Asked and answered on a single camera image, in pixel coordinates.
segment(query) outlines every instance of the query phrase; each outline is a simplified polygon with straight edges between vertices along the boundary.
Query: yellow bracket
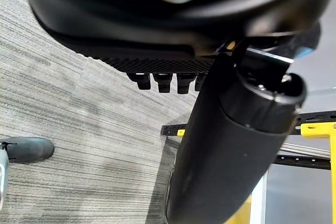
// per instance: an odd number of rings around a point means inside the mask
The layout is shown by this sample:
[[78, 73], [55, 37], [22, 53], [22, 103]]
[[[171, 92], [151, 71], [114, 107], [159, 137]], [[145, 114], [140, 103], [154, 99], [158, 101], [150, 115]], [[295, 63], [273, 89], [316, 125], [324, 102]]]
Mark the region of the yellow bracket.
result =
[[184, 135], [184, 133], [185, 133], [185, 130], [178, 130], [177, 131], [177, 136], [182, 137]]
[[303, 123], [301, 135], [305, 137], [328, 137], [330, 139], [332, 223], [336, 224], [336, 122]]

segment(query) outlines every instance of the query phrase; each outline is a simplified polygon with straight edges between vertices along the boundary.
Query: screw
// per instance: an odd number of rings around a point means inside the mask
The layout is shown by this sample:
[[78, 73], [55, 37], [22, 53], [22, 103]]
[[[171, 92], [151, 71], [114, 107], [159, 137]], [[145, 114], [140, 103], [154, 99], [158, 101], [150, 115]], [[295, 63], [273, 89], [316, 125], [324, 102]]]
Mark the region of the screw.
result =
[[258, 85], [258, 88], [259, 88], [261, 91], [266, 90], [266, 88], [264, 87], [264, 85], [261, 85], [261, 84]]

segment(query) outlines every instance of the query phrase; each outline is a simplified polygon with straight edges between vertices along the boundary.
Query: black metal bar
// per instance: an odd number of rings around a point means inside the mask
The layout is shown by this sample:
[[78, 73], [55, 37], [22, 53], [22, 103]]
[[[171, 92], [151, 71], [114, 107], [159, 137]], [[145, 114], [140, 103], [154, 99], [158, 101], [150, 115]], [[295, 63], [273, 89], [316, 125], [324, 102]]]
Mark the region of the black metal bar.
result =
[[[302, 123], [328, 123], [336, 121], [336, 111], [323, 111], [314, 113], [299, 114], [295, 128], [291, 135], [301, 135], [299, 126]], [[186, 124], [164, 125], [161, 128], [161, 135], [177, 136], [178, 130], [184, 130]]]
[[329, 159], [315, 157], [277, 155], [277, 158], [273, 163], [277, 165], [331, 170], [331, 164]]

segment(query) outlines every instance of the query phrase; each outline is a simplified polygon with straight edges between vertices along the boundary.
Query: gray carpet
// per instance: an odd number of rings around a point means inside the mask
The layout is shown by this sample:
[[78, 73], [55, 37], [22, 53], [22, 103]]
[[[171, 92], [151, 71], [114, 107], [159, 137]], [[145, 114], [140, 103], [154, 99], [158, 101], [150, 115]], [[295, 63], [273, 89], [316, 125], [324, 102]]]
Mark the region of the gray carpet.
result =
[[0, 137], [56, 146], [45, 162], [11, 164], [0, 223], [164, 223], [177, 143], [161, 125], [185, 123], [197, 93], [177, 95], [176, 80], [170, 94], [138, 90], [55, 42], [27, 0], [0, 0], [0, 25]]

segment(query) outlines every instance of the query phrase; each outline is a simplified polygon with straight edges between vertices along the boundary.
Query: metal rod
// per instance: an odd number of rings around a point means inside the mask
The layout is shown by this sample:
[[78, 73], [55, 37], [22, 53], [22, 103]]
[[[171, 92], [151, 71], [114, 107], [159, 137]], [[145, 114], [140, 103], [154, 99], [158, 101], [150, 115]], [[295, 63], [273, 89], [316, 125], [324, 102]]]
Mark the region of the metal rod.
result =
[[330, 151], [302, 145], [284, 143], [280, 148], [280, 150], [283, 152], [290, 152], [290, 153], [307, 155], [311, 157], [330, 159]]

